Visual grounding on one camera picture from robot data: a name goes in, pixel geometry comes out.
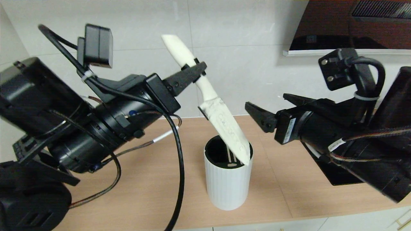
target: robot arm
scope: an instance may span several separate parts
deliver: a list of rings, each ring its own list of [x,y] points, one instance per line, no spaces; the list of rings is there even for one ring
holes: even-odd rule
[[[87,24],[85,37],[78,39],[77,46],[44,25],[39,29],[76,66],[79,83],[88,84],[102,103],[92,107],[37,57],[15,62],[1,72],[0,115],[26,132],[13,145],[17,161],[0,163],[1,230],[52,230],[70,208],[108,192],[121,176],[113,151],[133,138],[141,138],[144,129],[162,115],[172,126],[180,160],[177,204],[166,228],[172,230],[181,208],[184,167],[170,115],[180,109],[175,97],[195,82],[207,65],[201,62],[185,67],[164,80],[155,73],[148,77],[132,74],[120,81],[102,79],[91,72],[90,65],[112,65],[110,29]],[[77,59],[60,42],[77,49]],[[72,203],[63,183],[75,186],[80,180],[70,171],[93,173],[110,160],[118,170],[114,183]]]
[[[368,64],[378,69],[377,84]],[[411,67],[400,69],[372,117],[385,77],[378,61],[338,49],[319,65],[330,90],[355,84],[354,98],[336,104],[284,94],[296,107],[273,114],[247,102],[245,109],[264,132],[277,129],[274,139],[280,144],[300,140],[332,184],[363,181],[401,201],[411,191]]]

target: black cable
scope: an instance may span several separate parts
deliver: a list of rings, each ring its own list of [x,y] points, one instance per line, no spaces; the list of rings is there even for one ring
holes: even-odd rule
[[[383,89],[384,82],[385,82],[385,76],[386,76],[385,69],[382,63],[372,58],[366,58],[366,57],[360,56],[358,58],[348,59],[347,64],[348,65],[367,64],[377,69],[377,72],[378,72],[377,84],[375,85],[375,89],[371,97],[379,97]],[[369,123],[371,122],[372,113],[374,112],[375,104],[376,104],[376,101],[369,102],[367,112],[365,114],[365,119],[364,119],[364,124],[366,126],[368,126]]]
[[[77,50],[78,47],[74,44],[72,44],[71,42],[63,39],[62,37],[60,37],[58,34],[54,33],[52,30],[48,29],[46,26],[44,25],[39,25],[39,29],[40,31],[44,34],[43,31],[46,31],[48,33],[51,33],[58,41],[60,41],[61,43],[63,43],[64,45],[73,48],[74,50]]]
[[[44,25],[39,25],[40,31],[46,36],[46,38],[74,65],[74,67],[80,72],[80,74],[84,75],[84,73],[87,71],[85,67],[83,67],[71,54],[70,52],[67,51],[66,48],[61,45],[56,37],[53,35],[52,31],[48,29]],[[181,148],[181,142],[180,142],[180,137],[178,135],[177,128],[175,127],[175,124],[173,120],[171,119],[170,115],[168,115],[160,106],[156,105],[150,100],[144,99],[142,97],[130,95],[121,91],[118,91],[116,89],[112,89],[102,83],[100,83],[97,79],[94,78],[94,76],[86,79],[85,81],[89,81],[93,83],[95,86],[97,86],[100,90],[104,90],[110,94],[117,95],[117,96],[122,96],[124,98],[127,98],[129,100],[133,100],[136,102],[140,102],[143,104],[146,104],[148,106],[153,107],[155,110],[159,111],[168,121],[168,123],[171,126],[171,129],[174,134],[175,138],[175,143],[177,146],[177,153],[178,153],[178,163],[179,163],[179,170],[180,170],[180,183],[178,186],[178,195],[177,195],[177,202],[174,208],[173,215],[171,216],[170,222],[165,228],[165,231],[170,231],[173,230],[177,219],[178,215],[180,214],[181,210],[181,205],[182,205],[182,200],[184,196],[184,181],[185,181],[185,176],[184,176],[184,160],[183,160],[183,155],[182,155],[182,148]]]
[[[173,120],[171,119],[170,115],[168,115],[161,107],[159,107],[158,105],[154,104],[153,102],[141,98],[141,97],[137,97],[134,95],[130,95],[115,89],[112,89],[102,83],[100,83],[98,80],[94,79],[94,78],[89,78],[89,81],[91,83],[93,83],[94,85],[96,85],[100,90],[104,90],[110,94],[113,95],[117,95],[117,96],[122,96],[124,98],[127,98],[129,100],[134,100],[146,105],[149,105],[151,107],[153,107],[155,110],[159,111],[168,121],[168,123],[171,126],[171,129],[174,133],[174,138],[175,138],[175,142],[177,145],[177,153],[178,153],[178,164],[179,164],[179,169],[180,169],[180,183],[179,183],[179,187],[178,187],[178,195],[177,195],[177,202],[174,208],[174,212],[173,215],[171,216],[170,222],[166,227],[166,231],[170,231],[173,230],[177,219],[178,219],[178,215],[180,213],[181,210],[181,205],[182,205],[182,199],[183,199],[183,195],[184,195],[184,161],[183,161],[183,156],[182,156],[182,148],[181,148],[181,142],[180,142],[180,137],[178,135],[178,131],[177,128],[175,127],[175,124],[173,122]]]
[[[61,117],[62,119],[64,119],[65,121],[69,122],[71,125],[75,126],[77,129],[79,129],[79,130],[81,130],[82,132],[86,133],[86,134],[89,135],[91,138],[93,138],[95,141],[97,141],[98,143],[100,143],[101,146],[103,146],[105,149],[107,149],[107,150],[110,151],[110,149],[109,149],[108,147],[106,147],[106,146],[102,143],[102,141],[100,140],[100,138],[98,138],[96,135],[94,135],[94,134],[91,133],[90,131],[86,130],[84,127],[82,127],[81,125],[79,125],[78,123],[76,123],[75,121],[73,121],[72,119],[70,119],[69,117],[67,117],[66,115],[64,115],[64,114],[62,114],[62,113],[60,113],[60,112],[58,112],[58,111],[56,111],[56,110],[50,110],[50,113],[52,113],[52,114],[54,114],[54,115],[56,115],[56,116],[59,116],[59,117]],[[99,198],[100,196],[103,196],[104,194],[106,194],[107,192],[109,192],[110,190],[112,190],[112,189],[116,186],[116,184],[118,183],[118,181],[120,181],[120,178],[121,178],[121,166],[120,166],[120,162],[118,161],[118,159],[117,159],[117,157],[114,155],[114,153],[111,152],[111,151],[110,151],[110,156],[111,156],[111,158],[113,158],[114,163],[115,163],[115,166],[117,167],[117,175],[116,175],[116,178],[115,178],[115,180],[113,181],[113,183],[112,183],[110,186],[108,186],[106,189],[104,189],[104,190],[102,190],[102,191],[100,191],[100,192],[98,192],[98,193],[96,193],[96,194],[94,194],[94,195],[92,195],[92,196],[89,196],[89,197],[87,197],[87,198],[85,198],[85,199],[82,199],[82,200],[79,200],[79,201],[77,201],[77,202],[71,203],[71,205],[69,206],[69,209],[79,207],[79,206],[81,206],[81,205],[83,205],[83,204],[85,204],[85,203],[88,203],[88,202],[90,202],[90,201],[92,201],[92,200],[94,200],[94,199]]]

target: wooden countertop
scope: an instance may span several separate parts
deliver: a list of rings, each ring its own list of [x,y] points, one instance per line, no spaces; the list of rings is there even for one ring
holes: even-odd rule
[[[268,223],[371,212],[411,205],[407,196],[395,204],[367,184],[332,186],[298,141],[279,145],[249,116],[237,116],[253,145],[254,162],[246,202],[222,211],[206,191],[203,148],[217,135],[204,118],[183,119],[179,130],[185,165],[185,192],[176,229]],[[153,139],[169,130],[166,120],[146,129],[146,136],[119,151]],[[178,192],[178,159],[173,136],[119,158],[122,177],[106,195],[70,210],[58,231],[163,230],[173,213]],[[78,174],[70,187],[73,201],[109,186],[115,178],[110,163],[94,174]]]

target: white wire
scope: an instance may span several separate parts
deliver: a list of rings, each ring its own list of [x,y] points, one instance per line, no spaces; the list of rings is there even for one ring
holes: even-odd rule
[[[172,133],[173,133],[172,130],[169,130],[169,131],[165,132],[165,133],[162,134],[161,136],[158,136],[157,138],[154,138],[154,139],[153,139],[153,143],[158,142],[158,141],[164,139],[165,137],[167,137],[168,135],[170,135],[170,134],[172,134]]]
[[[307,146],[307,148],[314,154],[314,156],[316,156],[317,158],[320,158],[321,157],[321,154],[317,151],[317,150],[315,150],[311,145],[309,145],[309,144],[307,144],[307,143],[304,143],[306,146]]]

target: white tile wall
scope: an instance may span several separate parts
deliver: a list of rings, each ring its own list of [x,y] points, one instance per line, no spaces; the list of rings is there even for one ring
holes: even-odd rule
[[[354,88],[330,92],[317,65],[320,56],[284,57],[306,0],[3,0],[30,55],[41,55],[52,69],[80,94],[91,91],[79,84],[74,69],[38,31],[43,23],[75,42],[85,23],[110,27],[114,36],[114,69],[95,69],[101,77],[157,72],[162,78],[178,71],[164,50],[160,35],[177,34],[208,65],[216,91],[234,115],[245,114],[252,101],[273,112],[291,107],[283,93],[342,101]],[[387,69],[387,91],[398,68],[411,64],[401,55],[371,56]],[[178,98],[183,117],[199,116],[202,101],[195,87]]]
[[[0,65],[28,57],[6,11],[0,5]]]
[[[188,0],[193,47],[291,44],[308,1]]]
[[[114,50],[164,48],[161,34],[176,34],[191,47],[186,0],[4,0],[2,4],[30,55],[56,54],[41,34],[42,23],[71,42],[84,25],[108,27]]]

